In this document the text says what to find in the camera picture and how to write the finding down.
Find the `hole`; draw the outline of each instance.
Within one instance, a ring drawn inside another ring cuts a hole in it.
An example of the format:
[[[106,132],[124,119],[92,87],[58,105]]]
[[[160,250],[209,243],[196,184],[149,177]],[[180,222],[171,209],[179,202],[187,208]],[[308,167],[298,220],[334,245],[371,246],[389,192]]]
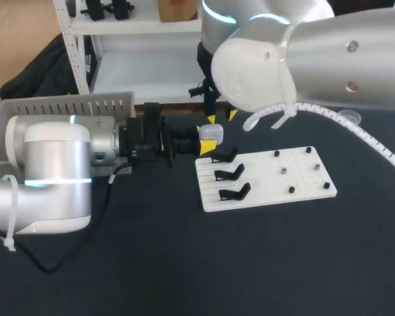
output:
[[[95,155],[95,160],[96,161],[104,161],[104,159],[105,159],[105,156],[102,153],[98,153],[98,154]]]
[[[349,81],[346,86],[346,89],[348,92],[355,93],[358,91],[358,86],[355,82]]]
[[[353,51],[357,50],[358,46],[359,46],[358,41],[351,41],[350,43],[347,44],[347,51],[352,53]]]

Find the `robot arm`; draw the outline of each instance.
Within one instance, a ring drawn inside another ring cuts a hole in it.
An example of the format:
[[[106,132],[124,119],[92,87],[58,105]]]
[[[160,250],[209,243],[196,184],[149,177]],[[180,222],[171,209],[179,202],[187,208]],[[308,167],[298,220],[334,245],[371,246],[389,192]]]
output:
[[[256,112],[299,101],[395,109],[395,9],[333,17],[326,1],[205,4],[202,44],[214,54],[211,78],[233,106]]]

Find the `cable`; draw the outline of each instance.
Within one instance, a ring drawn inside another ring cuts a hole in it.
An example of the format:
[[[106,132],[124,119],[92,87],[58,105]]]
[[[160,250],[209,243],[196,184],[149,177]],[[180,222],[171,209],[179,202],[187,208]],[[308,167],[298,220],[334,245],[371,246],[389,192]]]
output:
[[[306,111],[315,113],[318,115],[322,115],[328,119],[333,120],[339,125],[347,128],[350,132],[355,134],[358,138],[367,143],[370,147],[372,147],[375,151],[380,153],[382,157],[384,157],[387,161],[391,163],[395,167],[395,154],[391,152],[388,148],[386,148],[380,141],[374,138],[372,135],[364,131],[362,128],[356,126],[353,122],[349,121],[342,115],[339,115],[337,112],[331,111],[325,107],[321,107],[319,105],[310,104],[310,103],[294,103],[294,106],[297,108],[297,111]],[[243,125],[243,129],[248,132],[252,130],[259,119],[266,117],[268,115],[283,112],[286,109],[286,104],[278,104],[272,105],[270,107],[266,107],[256,113],[254,113]]]
[[[122,169],[130,167],[130,163],[123,163],[122,165],[118,166],[112,173],[110,179],[114,180],[114,177],[119,173]],[[73,246],[72,249],[70,249],[64,256],[63,258],[55,264],[52,268],[47,268],[45,267],[39,260],[38,258],[30,251],[23,243],[19,242],[18,240],[14,240],[14,245],[19,248],[25,255],[32,261],[32,263],[42,272],[44,273],[54,273],[57,270],[59,270],[68,259],[70,259],[73,255],[76,254],[77,251],[79,251],[85,243],[88,241],[88,238],[93,234],[94,230],[98,227],[100,224],[102,218],[104,217],[104,214],[108,208],[108,204],[110,201],[111,197],[111,186],[112,186],[113,181],[108,183],[107,186],[107,191],[105,194],[105,201],[104,201],[104,207],[103,210],[98,214],[97,218],[94,220],[93,223],[90,223],[89,226],[86,228],[85,233],[83,236],[79,239],[79,241]],[[0,238],[6,238],[6,234],[4,232],[0,232]]]

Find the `wooden floor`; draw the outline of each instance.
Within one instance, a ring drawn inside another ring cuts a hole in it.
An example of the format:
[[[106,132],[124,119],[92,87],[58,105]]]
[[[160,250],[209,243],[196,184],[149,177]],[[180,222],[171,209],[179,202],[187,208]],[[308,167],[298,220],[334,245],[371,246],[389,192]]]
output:
[[[53,0],[0,0],[0,87],[58,33]]]

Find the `black cable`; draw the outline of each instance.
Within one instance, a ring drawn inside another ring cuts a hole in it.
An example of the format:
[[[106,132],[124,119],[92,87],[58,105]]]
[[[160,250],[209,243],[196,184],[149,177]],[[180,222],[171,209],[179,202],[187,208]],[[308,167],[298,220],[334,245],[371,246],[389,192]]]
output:
[[[111,176],[112,179],[119,173],[122,169],[130,167],[130,163],[123,163],[122,165],[118,166],[114,171]],[[88,238],[92,235],[94,230],[98,227],[99,223],[101,222],[102,218],[104,217],[104,214],[108,208],[108,204],[110,201],[111,197],[111,185],[113,181],[108,183],[107,186],[107,192],[105,195],[105,201],[104,201],[104,207],[102,212],[98,214],[98,217],[94,220],[93,223],[90,223],[89,226],[86,228],[85,233],[83,236],[79,239],[79,241],[73,246],[71,250],[69,250],[63,258],[52,268],[47,268],[45,267],[39,260],[38,258],[30,251],[23,243],[19,242],[18,240],[14,239],[14,245],[19,248],[25,255],[32,261],[32,263],[42,272],[44,273],[54,273],[57,270],[59,270],[68,259],[70,259],[73,255],[76,254],[77,251],[79,251],[85,243],[88,241]],[[6,238],[6,233],[0,232],[0,237],[1,238]]]

